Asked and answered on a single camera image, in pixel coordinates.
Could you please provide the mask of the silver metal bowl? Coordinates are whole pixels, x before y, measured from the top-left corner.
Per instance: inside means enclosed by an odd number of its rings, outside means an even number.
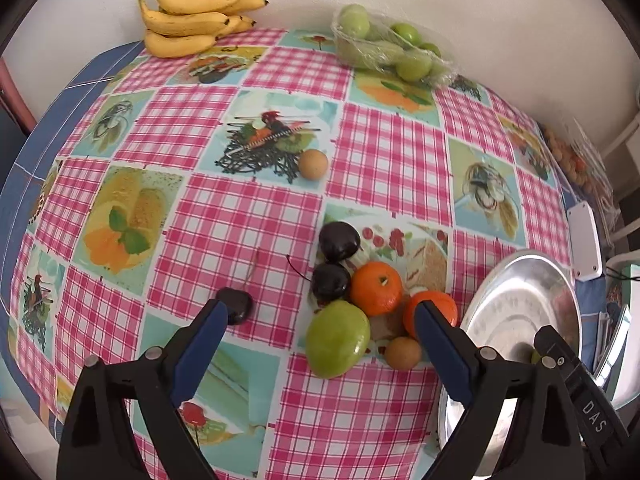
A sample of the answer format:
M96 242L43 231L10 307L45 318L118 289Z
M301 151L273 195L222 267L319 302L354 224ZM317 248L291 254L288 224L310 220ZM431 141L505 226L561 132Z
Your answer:
M460 323L477 347L526 364L533 362L535 335L546 325L582 351L574 288L559 263L533 249L514 252L489 272Z

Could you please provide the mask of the brown longan fruit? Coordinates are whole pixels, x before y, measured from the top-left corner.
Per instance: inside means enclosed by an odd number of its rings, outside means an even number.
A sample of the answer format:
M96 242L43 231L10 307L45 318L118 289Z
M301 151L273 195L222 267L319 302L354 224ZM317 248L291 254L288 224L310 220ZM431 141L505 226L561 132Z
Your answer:
M384 359L394 370L412 370L422 360L422 348L410 337L397 337L386 347Z

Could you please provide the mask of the orange tangerine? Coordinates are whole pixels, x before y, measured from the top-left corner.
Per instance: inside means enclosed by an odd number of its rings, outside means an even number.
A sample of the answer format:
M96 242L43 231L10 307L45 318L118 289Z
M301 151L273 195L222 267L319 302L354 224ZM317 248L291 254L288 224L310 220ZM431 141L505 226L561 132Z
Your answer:
M416 312L416 307L422 301L431 301L451 326L458 325L459 310L456 303L449 295L444 292L438 292L437 290L416 292L407 302L404 316L402 317L405 329L413 339L418 339L418 336L416 336L416 328L414 327L414 312Z
M404 285L398 272L389 264L370 261L352 274L349 298L373 318L395 310L404 296Z

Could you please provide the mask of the dark cherry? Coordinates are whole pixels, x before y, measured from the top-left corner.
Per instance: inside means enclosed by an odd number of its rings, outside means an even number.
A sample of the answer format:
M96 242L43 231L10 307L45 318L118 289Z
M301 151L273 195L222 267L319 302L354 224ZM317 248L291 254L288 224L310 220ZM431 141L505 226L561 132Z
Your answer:
M216 291L215 299L221 301L227 307L227 324L229 326L241 325L247 321L254 311L254 298L248 291L247 286L253 278L259 250L254 251L250 264L241 286L226 286Z
M360 235L349 223L332 221L320 230L319 248L327 262L341 262L358 252Z
M340 300L348 293L352 276L341 263L319 263L312 270L311 276L307 276L294 266L290 255L286 256L286 261L298 276L310 284L311 295L316 298L319 306Z

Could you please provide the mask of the green mango fruit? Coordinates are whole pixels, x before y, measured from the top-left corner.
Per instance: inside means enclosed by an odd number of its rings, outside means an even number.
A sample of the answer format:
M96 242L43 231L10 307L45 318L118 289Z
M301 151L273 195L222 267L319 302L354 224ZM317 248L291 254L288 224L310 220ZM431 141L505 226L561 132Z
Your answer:
M370 337L363 310L345 300L331 302L314 315L305 336L312 374L323 379L344 375L362 358Z

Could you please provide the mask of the dark cherry top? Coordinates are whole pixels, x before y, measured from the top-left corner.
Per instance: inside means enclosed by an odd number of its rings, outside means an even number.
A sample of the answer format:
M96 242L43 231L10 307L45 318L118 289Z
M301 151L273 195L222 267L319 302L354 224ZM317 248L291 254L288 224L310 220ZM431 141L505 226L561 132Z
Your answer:
M320 230L319 248L327 262L341 262L358 252L360 235L349 223L332 221Z

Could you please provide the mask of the tan longan fruit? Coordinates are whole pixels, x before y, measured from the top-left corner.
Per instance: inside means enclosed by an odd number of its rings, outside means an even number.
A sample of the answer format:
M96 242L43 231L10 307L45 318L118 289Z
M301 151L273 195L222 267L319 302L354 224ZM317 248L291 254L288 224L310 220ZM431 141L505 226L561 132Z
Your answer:
M299 156L298 170L300 175L311 181L321 180L329 169L329 159L322 151L311 150L303 151Z

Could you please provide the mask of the plastic tray of green fruits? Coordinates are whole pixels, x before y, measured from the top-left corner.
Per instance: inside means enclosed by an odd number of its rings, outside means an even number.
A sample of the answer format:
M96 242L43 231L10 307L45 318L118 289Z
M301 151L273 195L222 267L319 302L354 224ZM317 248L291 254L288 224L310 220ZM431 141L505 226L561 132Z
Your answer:
M454 47L434 30L352 3L335 11L331 29L341 63L409 84L449 86L459 75Z

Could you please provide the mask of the book stack at right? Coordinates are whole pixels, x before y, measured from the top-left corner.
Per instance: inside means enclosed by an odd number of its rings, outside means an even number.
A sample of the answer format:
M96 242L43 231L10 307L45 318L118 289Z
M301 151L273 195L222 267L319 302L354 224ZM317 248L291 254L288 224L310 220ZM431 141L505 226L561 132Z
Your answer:
M594 379L614 408L639 396L639 265L608 270L620 299L600 316Z

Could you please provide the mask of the white plastic box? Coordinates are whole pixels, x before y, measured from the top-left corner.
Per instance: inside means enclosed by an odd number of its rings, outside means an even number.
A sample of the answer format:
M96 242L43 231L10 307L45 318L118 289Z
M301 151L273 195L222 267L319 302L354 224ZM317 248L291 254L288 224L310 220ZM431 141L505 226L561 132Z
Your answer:
M603 273L597 223L589 204L583 200L566 212L575 278L588 282Z

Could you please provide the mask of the bag of nuts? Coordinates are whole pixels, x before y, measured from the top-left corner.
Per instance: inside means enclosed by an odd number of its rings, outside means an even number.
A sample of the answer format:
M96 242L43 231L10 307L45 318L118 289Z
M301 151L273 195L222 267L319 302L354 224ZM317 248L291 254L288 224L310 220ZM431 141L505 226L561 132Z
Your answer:
M573 120L570 126L573 129L568 129L568 133L564 136L548 126L541 126L544 142L553 159L570 184L577 186L586 194L612 200L613 188L600 154L576 120Z

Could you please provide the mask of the white chair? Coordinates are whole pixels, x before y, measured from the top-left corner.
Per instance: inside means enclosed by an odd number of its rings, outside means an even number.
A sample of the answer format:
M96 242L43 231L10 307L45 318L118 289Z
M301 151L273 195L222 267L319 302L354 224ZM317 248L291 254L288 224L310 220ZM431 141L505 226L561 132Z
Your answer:
M613 190L613 203L618 209L613 225L605 228L603 255L612 268L639 259L638 249L631 249L628 240L639 233L639 90L634 100L634 116L620 133L599 148Z

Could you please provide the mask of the checkered fruit-print tablecloth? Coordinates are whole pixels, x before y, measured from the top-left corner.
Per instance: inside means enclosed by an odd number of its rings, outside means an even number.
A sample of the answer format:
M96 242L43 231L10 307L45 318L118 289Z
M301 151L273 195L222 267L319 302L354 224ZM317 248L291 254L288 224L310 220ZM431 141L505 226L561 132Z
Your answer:
M329 169L303 178L303 151ZM328 35L263 29L188 58L140 44L99 55L4 161L1 351L35 413L61 437L87 356L115 363L164 344L218 289L254 311L230 328L186 428L225 479L412 479L427 466L437 379L393 370L399 315L374 316L366 355L312 374L304 337L318 302L319 233L360 235L346 266L379 261L406 294L465 310L520 249L571 278L566 210L540 128L472 81L433 90L340 64Z

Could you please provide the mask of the yellow banana bunch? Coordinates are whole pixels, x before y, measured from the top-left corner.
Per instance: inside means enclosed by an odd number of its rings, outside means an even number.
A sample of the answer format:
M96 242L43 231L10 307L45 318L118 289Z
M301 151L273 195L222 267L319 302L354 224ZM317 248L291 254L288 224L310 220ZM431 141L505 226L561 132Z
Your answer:
M154 58L185 58L216 46L218 40L256 25L248 14L268 0L156 0L152 9L138 0L145 27L143 44Z

